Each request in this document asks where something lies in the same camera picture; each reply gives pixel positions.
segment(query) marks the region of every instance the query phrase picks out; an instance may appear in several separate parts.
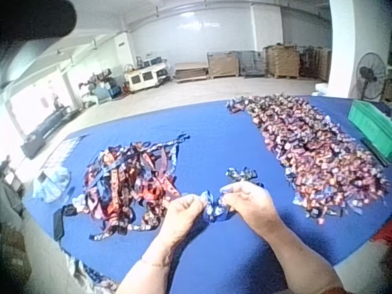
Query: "blue table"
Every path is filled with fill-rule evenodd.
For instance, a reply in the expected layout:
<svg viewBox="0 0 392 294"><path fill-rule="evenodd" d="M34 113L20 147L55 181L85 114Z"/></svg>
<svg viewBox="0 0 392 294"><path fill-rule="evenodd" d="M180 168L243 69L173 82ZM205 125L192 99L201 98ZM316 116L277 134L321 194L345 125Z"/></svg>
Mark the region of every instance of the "blue table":
<svg viewBox="0 0 392 294"><path fill-rule="evenodd" d="M361 138L347 119L351 100L311 97L310 101L351 136ZM364 208L363 216L350 212L342 219L328 217L323 226L306 219L304 210L292 204L294 192L285 180L284 169L265 148L251 117L245 113L231 115L225 102L171 108L71 134L70 138L88 135L64 163L72 172L69 187L75 187L73 196L82 192L85 168L100 150L131 141L166 141L181 132L190 134L190 140L179 147L176 171L179 191L199 194L208 189L218 193L219 188L228 183L225 176L228 167L254 168L259 180L271 192L285 223L334 265L364 244L392 212L392 197L388 195L387 206L375 202ZM387 168L385 173L391 180L392 168ZM24 204L33 218L53 236L53 213L64 200L46 204L29 195L25 199ZM140 217L142 210L135 209ZM87 215L64 218L65 236L61 246L91 268L121 281L140 259L157 230L114 235L102 242L90 241L88 235L100 232L99 226L100 223L94 223ZM271 249L238 215L209 226L198 222L179 249L181 252L181 257L175 260L171 293L269 293L285 288L282 270Z"/></svg>

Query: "green plastic box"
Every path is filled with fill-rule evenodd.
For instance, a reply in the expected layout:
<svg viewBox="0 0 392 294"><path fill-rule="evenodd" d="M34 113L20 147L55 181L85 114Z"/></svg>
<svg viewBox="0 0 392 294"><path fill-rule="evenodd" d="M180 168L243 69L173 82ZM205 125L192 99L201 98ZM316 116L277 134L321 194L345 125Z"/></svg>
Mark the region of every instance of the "green plastic box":
<svg viewBox="0 0 392 294"><path fill-rule="evenodd" d="M349 120L389 161L392 160L392 121L369 102L353 100Z"/></svg>

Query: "ribbon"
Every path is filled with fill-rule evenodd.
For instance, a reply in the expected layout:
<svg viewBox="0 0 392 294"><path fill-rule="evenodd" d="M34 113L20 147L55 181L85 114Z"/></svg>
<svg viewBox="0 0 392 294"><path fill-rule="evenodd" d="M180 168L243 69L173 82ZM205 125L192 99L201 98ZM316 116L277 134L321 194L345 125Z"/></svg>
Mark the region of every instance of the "ribbon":
<svg viewBox="0 0 392 294"><path fill-rule="evenodd" d="M102 241L115 233L152 230L159 226L168 204L180 197L174 186L178 145L189 138L151 145L135 142L129 146L109 147L87 167L84 201L77 200L78 211L102 221L102 233L90 235ZM140 224L134 224L132 202L139 202L146 211Z"/></svg>

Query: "electric fan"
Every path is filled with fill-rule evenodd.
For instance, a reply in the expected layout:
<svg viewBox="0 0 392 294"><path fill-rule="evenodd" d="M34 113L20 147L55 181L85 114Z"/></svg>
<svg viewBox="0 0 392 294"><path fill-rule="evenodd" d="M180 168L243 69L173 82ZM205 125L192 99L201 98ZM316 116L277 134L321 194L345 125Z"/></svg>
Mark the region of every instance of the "electric fan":
<svg viewBox="0 0 392 294"><path fill-rule="evenodd" d="M366 53L356 67L356 87L361 100L374 100L381 94L385 81L385 64L375 53Z"/></svg>

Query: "pipe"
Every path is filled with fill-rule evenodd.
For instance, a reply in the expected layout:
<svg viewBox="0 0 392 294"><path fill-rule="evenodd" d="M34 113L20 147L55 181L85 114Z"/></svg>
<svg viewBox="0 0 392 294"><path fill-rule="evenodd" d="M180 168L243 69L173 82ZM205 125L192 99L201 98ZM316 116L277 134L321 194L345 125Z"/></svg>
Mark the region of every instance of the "pipe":
<svg viewBox="0 0 392 294"><path fill-rule="evenodd" d="M213 7L213 6L217 6L217 5L221 5L221 4L228 4L230 6L227 7ZM308 14L308 15L312 15L313 17L319 17L324 19L327 22L331 22L331 20L320 16L319 14L315 14L303 9L299 9L299 8L294 8L292 6L289 5L289 2L287 3L287 5L282 5L280 4L276 4L276 3L270 3L270 2L260 2L260 1L248 1L248 0L243 0L243 1L228 1L228 0L221 0L221 1L214 1L214 2L207 2L207 1L203 1L203 2L194 2L194 3L190 3L190 4L185 4L185 5L179 5L179 6L174 6L171 8L167 8L164 10L160 10L160 14L159 14L159 19L164 19L164 18L168 18L168 17L174 17L176 15L179 15L181 13L187 12L189 10L192 11L202 11L202 10L209 10L209 9L223 9L223 8L238 8L238 7L233 7L233 4L239 4L239 5L247 5L247 6L252 6L252 5L268 5L268 6L278 6L278 7L283 7L286 9L290 9L293 11L297 11L297 12L301 12L304 14ZM131 23L128 24L129 30L128 32L134 32L136 31L138 28L147 25L148 23L152 23L154 21L156 21L156 13L148 15L146 17L140 18L136 21L133 21Z"/></svg>

